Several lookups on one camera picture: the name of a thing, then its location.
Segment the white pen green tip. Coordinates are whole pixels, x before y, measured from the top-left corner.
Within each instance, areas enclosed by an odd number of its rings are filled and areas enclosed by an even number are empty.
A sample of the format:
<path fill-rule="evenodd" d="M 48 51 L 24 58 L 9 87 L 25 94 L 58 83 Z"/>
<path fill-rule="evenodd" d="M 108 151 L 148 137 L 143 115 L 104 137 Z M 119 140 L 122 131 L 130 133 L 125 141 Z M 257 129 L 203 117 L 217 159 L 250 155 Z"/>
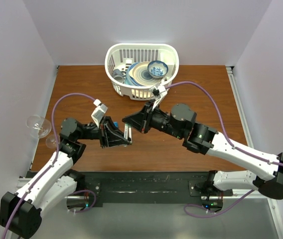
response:
<path fill-rule="evenodd" d="M 132 144 L 132 129 L 130 126 L 128 126 L 128 140 Z"/>

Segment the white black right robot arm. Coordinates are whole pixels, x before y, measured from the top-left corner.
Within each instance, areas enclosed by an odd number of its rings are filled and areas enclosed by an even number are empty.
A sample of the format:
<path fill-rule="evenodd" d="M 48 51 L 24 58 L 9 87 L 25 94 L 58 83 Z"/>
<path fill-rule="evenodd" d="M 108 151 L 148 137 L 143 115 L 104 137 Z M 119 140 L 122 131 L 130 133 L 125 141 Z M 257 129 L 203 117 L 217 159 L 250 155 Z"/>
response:
<path fill-rule="evenodd" d="M 229 161 L 243 171 L 209 171 L 206 181 L 196 184 L 195 190 L 205 195 L 217 195 L 232 189 L 255 190 L 262 195 L 283 199 L 283 153 L 264 153 L 233 140 L 216 129 L 196 122 L 196 112 L 186 104 L 174 105 L 170 113 L 147 102 L 136 113 L 122 121 L 141 133 L 152 128 L 183 141 L 193 153 L 211 155 Z"/>

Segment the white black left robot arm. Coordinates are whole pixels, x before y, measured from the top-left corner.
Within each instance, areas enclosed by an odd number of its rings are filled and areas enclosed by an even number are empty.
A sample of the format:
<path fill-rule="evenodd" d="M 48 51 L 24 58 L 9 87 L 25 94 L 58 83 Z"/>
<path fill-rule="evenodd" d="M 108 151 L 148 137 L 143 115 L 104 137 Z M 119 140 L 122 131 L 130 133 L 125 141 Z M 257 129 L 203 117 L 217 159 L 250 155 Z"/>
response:
<path fill-rule="evenodd" d="M 85 191 L 83 177 L 71 170 L 80 159 L 86 145 L 81 139 L 98 140 L 102 148 L 130 145 L 131 127 L 121 131 L 109 116 L 99 123 L 81 124 L 74 118 L 62 122 L 60 143 L 50 160 L 15 193 L 6 192 L 0 201 L 2 238 L 8 231 L 29 239 L 38 230 L 44 214 L 64 197 L 81 195 Z"/>

